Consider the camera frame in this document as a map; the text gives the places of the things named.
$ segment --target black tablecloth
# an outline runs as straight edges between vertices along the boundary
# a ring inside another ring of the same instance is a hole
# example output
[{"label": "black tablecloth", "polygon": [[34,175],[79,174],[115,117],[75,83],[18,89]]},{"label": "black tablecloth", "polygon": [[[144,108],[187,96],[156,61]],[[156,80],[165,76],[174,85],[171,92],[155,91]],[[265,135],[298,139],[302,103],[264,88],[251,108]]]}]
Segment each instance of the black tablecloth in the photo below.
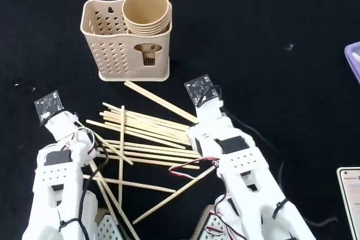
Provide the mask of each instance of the black tablecloth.
[{"label": "black tablecloth", "polygon": [[[39,127],[36,99],[57,89],[83,122],[99,120],[105,101],[186,123],[122,83],[99,79],[79,30],[85,1],[0,0],[2,239],[19,239],[26,228],[37,151],[53,142]],[[183,83],[210,74],[222,87],[227,110],[279,149],[281,157],[254,137],[273,173],[284,158],[283,187],[300,212],[313,221],[339,218],[312,228],[317,238],[350,239],[335,170],[359,165],[360,158],[360,88],[343,52],[360,39],[358,0],[170,1],[170,78],[140,85],[195,113]],[[117,170],[111,162],[104,175],[116,177]],[[124,179],[175,189],[187,182],[165,167],[144,164],[125,165]],[[90,189],[104,206],[96,184]],[[223,192],[213,174],[135,229],[141,239],[190,238],[204,207]],[[134,220],[167,195],[124,187],[123,208]]]}]

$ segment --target plastic basket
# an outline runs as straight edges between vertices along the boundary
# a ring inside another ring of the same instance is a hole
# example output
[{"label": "plastic basket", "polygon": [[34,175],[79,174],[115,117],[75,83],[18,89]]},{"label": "plastic basket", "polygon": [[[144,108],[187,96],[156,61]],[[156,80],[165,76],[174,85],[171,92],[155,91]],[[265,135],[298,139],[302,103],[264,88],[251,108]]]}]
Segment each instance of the plastic basket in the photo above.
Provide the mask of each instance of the plastic basket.
[{"label": "plastic basket", "polygon": [[80,29],[99,69],[100,79],[166,80],[172,15],[161,34],[149,37],[130,34],[122,15],[123,2],[88,0],[83,8]]}]

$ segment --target robotic hand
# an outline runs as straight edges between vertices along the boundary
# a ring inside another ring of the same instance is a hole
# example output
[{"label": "robotic hand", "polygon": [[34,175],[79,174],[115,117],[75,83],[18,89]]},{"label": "robotic hand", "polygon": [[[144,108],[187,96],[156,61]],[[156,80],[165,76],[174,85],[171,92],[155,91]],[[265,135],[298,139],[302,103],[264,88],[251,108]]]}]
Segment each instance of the robotic hand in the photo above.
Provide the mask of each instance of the robotic hand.
[{"label": "robotic hand", "polygon": [[298,209],[286,199],[251,136],[233,127],[220,111],[221,96],[205,75],[185,87],[199,123],[188,130],[194,151],[219,158],[217,176],[226,193],[215,202],[215,214],[230,228],[230,239],[315,239]]},{"label": "robotic hand", "polygon": [[33,205],[22,240],[95,240],[97,199],[83,192],[81,171],[97,155],[95,135],[75,124],[78,117],[64,110],[57,92],[35,106],[57,143],[38,153]]}]

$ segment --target paper cup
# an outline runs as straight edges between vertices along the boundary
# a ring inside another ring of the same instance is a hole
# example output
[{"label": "paper cup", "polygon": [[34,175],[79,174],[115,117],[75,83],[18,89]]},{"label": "paper cup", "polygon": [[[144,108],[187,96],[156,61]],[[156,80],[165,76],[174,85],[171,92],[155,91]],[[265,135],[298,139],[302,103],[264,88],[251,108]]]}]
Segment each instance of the paper cup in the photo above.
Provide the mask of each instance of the paper cup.
[{"label": "paper cup", "polygon": [[169,6],[169,0],[125,0],[122,7],[124,21],[135,34],[156,34],[170,22]]}]

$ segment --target purple container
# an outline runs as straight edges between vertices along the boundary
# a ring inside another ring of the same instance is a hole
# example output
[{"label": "purple container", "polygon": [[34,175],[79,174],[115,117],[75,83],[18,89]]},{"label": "purple container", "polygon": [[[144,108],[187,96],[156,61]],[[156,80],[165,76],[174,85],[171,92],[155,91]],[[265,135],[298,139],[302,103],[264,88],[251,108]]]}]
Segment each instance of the purple container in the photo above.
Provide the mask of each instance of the purple container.
[{"label": "purple container", "polygon": [[345,56],[360,83],[360,42],[345,47]]}]

